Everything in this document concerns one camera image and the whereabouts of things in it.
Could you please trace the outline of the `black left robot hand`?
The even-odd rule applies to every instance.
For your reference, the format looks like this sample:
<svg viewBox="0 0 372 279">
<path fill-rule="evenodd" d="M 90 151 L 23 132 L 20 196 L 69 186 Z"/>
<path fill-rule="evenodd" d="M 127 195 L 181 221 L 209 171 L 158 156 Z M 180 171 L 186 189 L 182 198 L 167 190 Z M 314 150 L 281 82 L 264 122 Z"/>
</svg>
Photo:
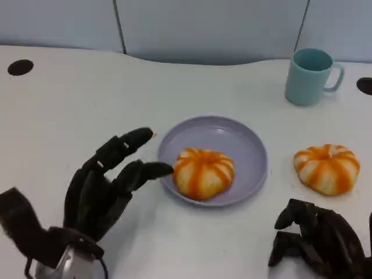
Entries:
<svg viewBox="0 0 372 279">
<path fill-rule="evenodd" d="M 63 225 L 98 242 L 116 224 L 133 193 L 147 181 L 173 174 L 163 162 L 135 160 L 127 164 L 112 181 L 106 172 L 145 145 L 154 133 L 149 127 L 114 136 L 74 174 L 65 197 Z"/>
</svg>

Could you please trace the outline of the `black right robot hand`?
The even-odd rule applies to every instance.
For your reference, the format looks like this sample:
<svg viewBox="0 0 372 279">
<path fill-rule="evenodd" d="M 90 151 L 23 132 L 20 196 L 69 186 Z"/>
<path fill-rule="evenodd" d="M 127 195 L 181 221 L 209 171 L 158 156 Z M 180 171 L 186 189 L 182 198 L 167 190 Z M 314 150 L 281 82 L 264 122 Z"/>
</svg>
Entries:
<svg viewBox="0 0 372 279">
<path fill-rule="evenodd" d="M 278 216 L 268 266 L 300 257 L 324 278 L 371 278 L 371 257 L 351 225 L 338 213 L 291 198 Z"/>
</svg>

